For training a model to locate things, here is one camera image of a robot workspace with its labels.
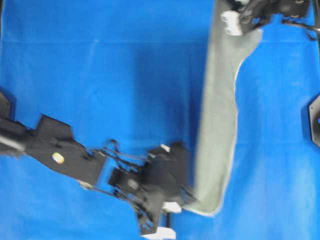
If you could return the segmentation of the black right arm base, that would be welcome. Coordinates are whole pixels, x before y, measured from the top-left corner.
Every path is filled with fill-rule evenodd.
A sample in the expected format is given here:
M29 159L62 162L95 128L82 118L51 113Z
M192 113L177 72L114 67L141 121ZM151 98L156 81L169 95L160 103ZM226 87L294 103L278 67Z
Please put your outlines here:
M301 109L303 138L314 147L320 148L320 94L317 93Z

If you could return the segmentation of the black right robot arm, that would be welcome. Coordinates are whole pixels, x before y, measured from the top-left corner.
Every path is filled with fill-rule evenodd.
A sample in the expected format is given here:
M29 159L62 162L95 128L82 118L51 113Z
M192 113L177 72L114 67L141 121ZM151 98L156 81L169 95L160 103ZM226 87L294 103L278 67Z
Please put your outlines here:
M228 0L230 9L220 18L230 36L245 36L271 23L274 15L281 16L281 24L305 30L309 40L320 40L320 2L318 0ZM309 8L314 7L314 24L303 22Z

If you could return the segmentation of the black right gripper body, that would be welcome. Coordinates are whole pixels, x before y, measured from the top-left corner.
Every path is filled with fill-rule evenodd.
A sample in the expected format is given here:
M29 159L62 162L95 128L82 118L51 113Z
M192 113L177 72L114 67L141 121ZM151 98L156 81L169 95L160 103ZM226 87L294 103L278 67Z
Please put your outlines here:
M274 0L228 0L231 9L221 13L225 32L230 36L244 36L270 24Z

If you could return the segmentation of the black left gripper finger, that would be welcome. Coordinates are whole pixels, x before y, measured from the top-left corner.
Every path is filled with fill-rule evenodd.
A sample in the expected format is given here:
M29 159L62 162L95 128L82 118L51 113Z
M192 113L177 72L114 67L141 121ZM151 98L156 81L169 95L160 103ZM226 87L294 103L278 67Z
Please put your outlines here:
M192 187L181 185L181 198L184 203L193 203L197 200Z

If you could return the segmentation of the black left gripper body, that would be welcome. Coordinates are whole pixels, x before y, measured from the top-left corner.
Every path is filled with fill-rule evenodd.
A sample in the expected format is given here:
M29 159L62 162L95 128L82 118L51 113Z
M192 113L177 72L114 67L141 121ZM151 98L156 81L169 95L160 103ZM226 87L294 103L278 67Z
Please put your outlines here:
M169 232L169 226L159 226L161 214L179 213L191 203L181 197L181 185L191 187L190 159L185 144L176 141L150 149L143 165L133 165L130 170L112 170L108 184L115 188L116 197L132 206L142 237Z

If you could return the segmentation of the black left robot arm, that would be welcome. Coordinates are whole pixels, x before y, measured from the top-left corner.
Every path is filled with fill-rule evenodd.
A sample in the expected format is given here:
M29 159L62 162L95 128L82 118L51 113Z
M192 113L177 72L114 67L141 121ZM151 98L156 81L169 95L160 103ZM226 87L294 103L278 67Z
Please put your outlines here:
M108 184L109 195L128 202L133 208L140 235L148 240L174 240L171 215L195 200L189 184L191 155L181 141L161 144L147 151L142 164L129 161L112 148L88 150L74 138L72 127L42 115L35 128L13 119L12 103L0 96L0 153L28 155L54 172L75 179L86 190L97 191L98 181L108 159L116 162Z

